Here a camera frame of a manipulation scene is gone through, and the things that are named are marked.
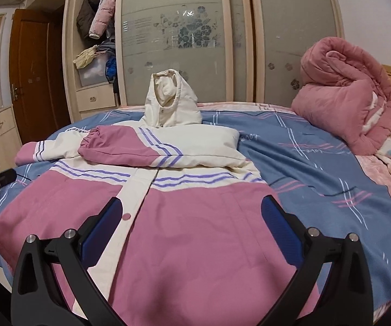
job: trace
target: silver pin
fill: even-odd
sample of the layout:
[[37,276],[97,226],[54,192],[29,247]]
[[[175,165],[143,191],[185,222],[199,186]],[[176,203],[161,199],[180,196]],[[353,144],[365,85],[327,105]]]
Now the silver pin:
[[359,241],[359,237],[355,233],[350,233],[349,234],[349,239],[351,239],[352,241]]
[[64,237],[67,239],[71,239],[75,236],[77,231],[75,229],[68,229],[64,232]]
[[320,235],[320,231],[318,228],[314,228],[314,227],[311,227],[307,230],[307,232],[309,233],[310,236],[319,236]]
[[27,236],[27,243],[31,244],[34,240],[36,240],[36,236],[31,234]]

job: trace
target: brown door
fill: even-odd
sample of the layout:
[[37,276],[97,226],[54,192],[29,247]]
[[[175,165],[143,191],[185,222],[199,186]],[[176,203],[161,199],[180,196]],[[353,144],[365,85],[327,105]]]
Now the brown door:
[[46,139],[70,124],[62,75],[61,21],[17,9],[10,37],[11,97],[22,143]]

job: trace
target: glass panel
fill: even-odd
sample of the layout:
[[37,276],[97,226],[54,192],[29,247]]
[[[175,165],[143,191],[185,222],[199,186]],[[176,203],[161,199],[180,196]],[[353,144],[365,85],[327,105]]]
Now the glass panel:
[[247,51],[242,0],[230,0],[233,27],[234,101],[245,102],[247,96]]
[[144,104],[150,75],[178,70],[199,102],[225,101],[221,0],[122,0],[128,105]]
[[290,106],[302,86],[301,56],[336,36],[331,0],[261,0],[265,36],[265,102]]

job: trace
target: pink blanket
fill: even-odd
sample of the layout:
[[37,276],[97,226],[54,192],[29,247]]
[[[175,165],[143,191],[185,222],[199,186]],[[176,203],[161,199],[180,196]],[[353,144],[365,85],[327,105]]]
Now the pink blanket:
[[339,136],[355,155],[372,155],[391,133],[391,80],[368,52],[327,37],[301,59],[304,87],[292,110]]

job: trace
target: wardrobe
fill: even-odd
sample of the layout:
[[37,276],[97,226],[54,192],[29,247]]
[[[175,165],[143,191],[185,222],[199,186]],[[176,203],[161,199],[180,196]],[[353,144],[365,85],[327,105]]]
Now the wardrobe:
[[142,105],[150,75],[178,70],[199,102],[290,106],[301,87],[300,58],[325,36],[343,36],[337,0],[116,0],[119,99],[112,84],[82,87],[75,57],[83,0],[66,0],[63,64],[72,121]]

